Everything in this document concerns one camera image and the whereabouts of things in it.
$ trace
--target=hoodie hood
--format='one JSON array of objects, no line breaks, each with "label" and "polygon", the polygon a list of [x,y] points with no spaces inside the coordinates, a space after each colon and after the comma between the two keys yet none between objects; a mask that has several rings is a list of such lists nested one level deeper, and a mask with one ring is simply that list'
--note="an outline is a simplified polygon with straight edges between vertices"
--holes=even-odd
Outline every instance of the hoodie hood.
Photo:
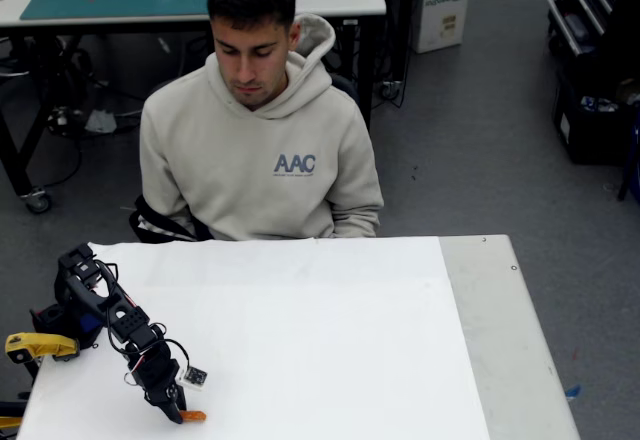
[{"label": "hoodie hood", "polygon": [[207,58],[205,70],[215,95],[238,115],[257,116],[273,120],[283,118],[324,93],[331,86],[331,77],[322,65],[322,57],[331,50],[336,39],[333,27],[325,19],[302,14],[294,22],[300,24],[300,41],[295,52],[289,52],[286,72],[287,88],[268,104],[252,112],[240,104],[224,83],[218,58],[213,53]]}]

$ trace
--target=man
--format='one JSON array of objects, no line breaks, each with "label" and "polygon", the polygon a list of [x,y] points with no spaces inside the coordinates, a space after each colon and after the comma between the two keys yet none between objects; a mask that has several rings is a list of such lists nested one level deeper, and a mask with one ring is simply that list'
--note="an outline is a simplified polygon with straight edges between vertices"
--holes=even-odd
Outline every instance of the man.
[{"label": "man", "polygon": [[321,63],[331,25],[294,21],[295,0],[208,9],[216,53],[144,107],[146,202],[222,240],[375,236],[383,201],[371,142]]}]

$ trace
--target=caster wheel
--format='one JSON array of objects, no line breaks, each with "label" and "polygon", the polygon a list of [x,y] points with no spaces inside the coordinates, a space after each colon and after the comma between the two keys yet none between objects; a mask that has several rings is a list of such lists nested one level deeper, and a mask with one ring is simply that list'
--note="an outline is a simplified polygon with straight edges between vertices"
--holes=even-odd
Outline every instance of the caster wheel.
[{"label": "caster wheel", "polygon": [[40,215],[41,213],[51,210],[51,197],[48,194],[43,193],[42,195],[29,198],[25,205],[27,206],[27,210],[31,213],[34,215]]},{"label": "caster wheel", "polygon": [[378,92],[385,100],[395,100],[400,95],[400,89],[395,85],[385,84],[380,87]]}]

